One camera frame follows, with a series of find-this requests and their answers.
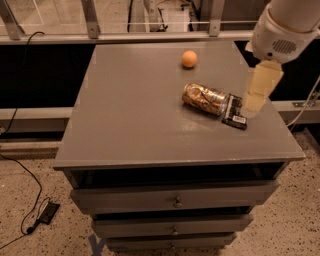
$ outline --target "black cable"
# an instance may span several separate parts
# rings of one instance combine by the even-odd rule
[[[28,39],[28,41],[27,41],[27,44],[26,44],[26,48],[25,48],[25,50],[24,50],[24,56],[23,56],[23,61],[22,61],[22,69],[24,68],[24,66],[25,66],[26,63],[27,63],[27,52],[28,52],[28,46],[30,45],[31,39],[32,39],[35,35],[37,35],[37,34],[43,34],[43,35],[44,35],[44,32],[42,32],[42,31],[37,31],[37,32],[34,32],[34,33],[29,37],[29,39]],[[6,134],[6,133],[10,130],[10,128],[11,128],[11,125],[12,125],[12,123],[13,123],[13,120],[14,120],[16,114],[17,114],[19,105],[20,105],[20,103],[21,103],[21,90],[22,90],[22,89],[23,89],[23,88],[21,88],[20,91],[19,91],[19,94],[20,94],[20,96],[19,96],[19,101],[18,101],[17,107],[16,107],[16,109],[15,109],[15,111],[14,111],[14,113],[13,113],[11,119],[10,119],[9,125],[8,125],[7,129],[6,129],[3,133],[0,133],[0,135]]]
[[[34,211],[34,209],[36,208],[36,206],[37,206],[37,204],[38,204],[39,197],[40,197],[40,194],[41,194],[41,192],[42,192],[42,186],[41,186],[39,180],[37,179],[37,177],[36,177],[32,172],[30,172],[30,171],[29,171],[22,163],[20,163],[18,160],[13,159],[13,158],[6,157],[6,156],[4,156],[4,155],[2,155],[2,154],[0,154],[0,156],[1,156],[3,159],[9,160],[9,161],[13,161],[13,162],[16,162],[17,164],[19,164],[25,171],[27,171],[27,172],[34,178],[34,180],[38,183],[39,188],[40,188],[40,190],[39,190],[39,192],[38,192],[38,195],[37,195],[37,198],[36,198],[36,201],[35,201],[32,209],[31,209],[31,211],[30,211],[30,212],[23,218],[23,220],[21,221],[21,224],[20,224],[20,232],[21,232],[23,235],[20,236],[20,237],[18,237],[18,238],[16,238],[16,239],[14,239],[14,240],[12,240],[11,242],[5,244],[4,246],[0,247],[0,250],[1,250],[1,249],[3,249],[4,247],[6,247],[6,246],[12,244],[13,242],[19,240],[20,238],[22,238],[22,237],[24,237],[24,236],[27,236],[27,235],[30,235],[30,234],[34,231],[34,229],[35,229],[35,227],[37,226],[37,224],[39,224],[39,223],[37,223],[37,220],[36,220],[36,221],[35,221],[35,224],[33,225],[33,227],[29,227],[28,230],[27,230],[27,232],[24,232],[24,231],[23,231],[23,223],[24,223],[24,221],[25,221],[26,218]]]

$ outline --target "gray tabletop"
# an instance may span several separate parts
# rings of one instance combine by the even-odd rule
[[[198,54],[191,70],[181,66],[188,49]],[[181,100],[190,82],[242,96],[248,70],[231,41],[98,45],[54,167],[302,159],[304,153],[270,102],[242,131]]]

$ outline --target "gray cabinet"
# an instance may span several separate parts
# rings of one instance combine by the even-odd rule
[[[54,168],[109,249],[230,244],[304,158],[270,102],[240,131],[181,101],[193,81],[241,95],[247,73],[231,41],[96,46]]]

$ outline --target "drawer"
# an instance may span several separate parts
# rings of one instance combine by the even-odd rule
[[[235,239],[234,233],[220,233],[206,236],[184,236],[177,239],[170,237],[149,237],[141,239],[107,239],[107,246],[111,251],[124,250],[154,250],[176,249],[190,247],[217,247],[222,248]]]
[[[188,186],[77,189],[71,197],[85,214],[144,212],[263,204],[277,181]]]
[[[93,221],[92,228],[101,238],[138,236],[180,236],[244,230],[251,215],[199,216],[196,218],[152,218]]]

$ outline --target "drawer handle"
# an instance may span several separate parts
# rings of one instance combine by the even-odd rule
[[[176,227],[173,227],[173,228],[172,228],[171,235],[173,235],[173,236],[179,235],[179,232],[177,231]]]
[[[179,197],[176,197],[173,206],[174,206],[175,208],[182,208],[183,205],[182,205]]]

